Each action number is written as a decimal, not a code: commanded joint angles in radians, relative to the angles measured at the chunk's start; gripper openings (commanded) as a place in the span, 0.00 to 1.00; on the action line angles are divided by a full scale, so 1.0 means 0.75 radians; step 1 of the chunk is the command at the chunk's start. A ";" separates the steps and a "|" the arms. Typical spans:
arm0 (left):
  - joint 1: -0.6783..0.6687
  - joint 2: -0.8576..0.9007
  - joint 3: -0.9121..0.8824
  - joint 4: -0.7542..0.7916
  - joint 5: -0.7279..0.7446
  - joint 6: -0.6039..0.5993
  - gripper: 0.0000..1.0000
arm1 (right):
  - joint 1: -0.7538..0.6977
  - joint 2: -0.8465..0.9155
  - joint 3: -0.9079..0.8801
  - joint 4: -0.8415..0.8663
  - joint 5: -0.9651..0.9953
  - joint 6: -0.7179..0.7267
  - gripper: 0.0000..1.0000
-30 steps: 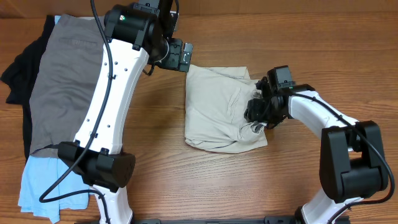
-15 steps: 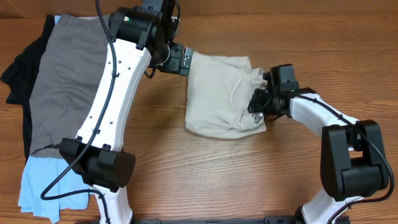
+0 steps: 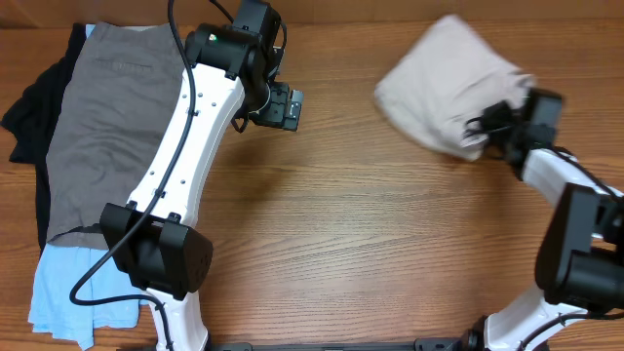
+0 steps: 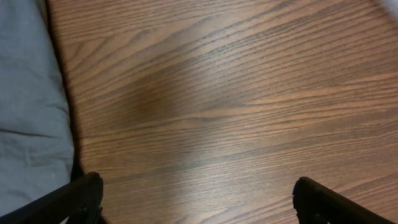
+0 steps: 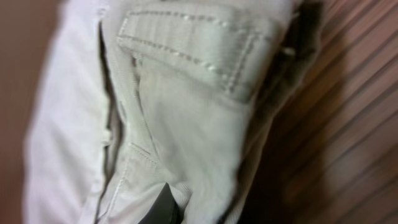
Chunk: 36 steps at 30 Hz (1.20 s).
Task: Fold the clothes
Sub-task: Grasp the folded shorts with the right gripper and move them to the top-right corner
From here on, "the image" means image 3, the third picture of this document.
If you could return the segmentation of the beige khaki shorts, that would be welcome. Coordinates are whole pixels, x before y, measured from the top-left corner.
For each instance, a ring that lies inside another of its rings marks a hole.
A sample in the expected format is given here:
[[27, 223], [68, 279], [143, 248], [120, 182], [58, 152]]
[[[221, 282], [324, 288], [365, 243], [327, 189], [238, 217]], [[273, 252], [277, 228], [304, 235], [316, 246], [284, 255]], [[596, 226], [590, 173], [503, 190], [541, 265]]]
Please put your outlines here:
[[438, 19], [375, 86], [375, 102], [390, 123], [420, 145], [466, 161], [488, 137], [474, 118], [501, 101], [524, 104], [533, 75], [500, 56], [457, 15]]

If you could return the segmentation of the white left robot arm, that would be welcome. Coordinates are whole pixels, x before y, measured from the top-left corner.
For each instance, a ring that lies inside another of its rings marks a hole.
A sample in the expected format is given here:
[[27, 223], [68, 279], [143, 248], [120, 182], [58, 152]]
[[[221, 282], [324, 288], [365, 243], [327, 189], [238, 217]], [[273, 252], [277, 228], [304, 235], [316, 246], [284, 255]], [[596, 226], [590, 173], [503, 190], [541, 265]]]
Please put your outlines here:
[[295, 131], [303, 94], [275, 77], [286, 47], [277, 19], [202, 24], [186, 40], [175, 112], [126, 205], [108, 204], [100, 226], [109, 257], [147, 302], [158, 350], [208, 350], [198, 290], [213, 244], [195, 230], [203, 188], [228, 127]]

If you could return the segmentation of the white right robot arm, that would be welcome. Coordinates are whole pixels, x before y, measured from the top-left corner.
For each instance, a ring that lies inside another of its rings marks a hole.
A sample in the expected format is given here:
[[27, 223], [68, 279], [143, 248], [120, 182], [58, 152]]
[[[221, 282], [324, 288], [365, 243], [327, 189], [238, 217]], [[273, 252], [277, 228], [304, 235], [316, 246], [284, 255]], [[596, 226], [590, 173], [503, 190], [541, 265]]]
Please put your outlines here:
[[477, 322], [456, 350], [545, 350], [569, 325], [623, 317], [623, 194], [556, 145], [563, 102], [501, 101], [465, 124], [486, 137], [516, 177], [554, 205], [539, 248], [533, 286]]

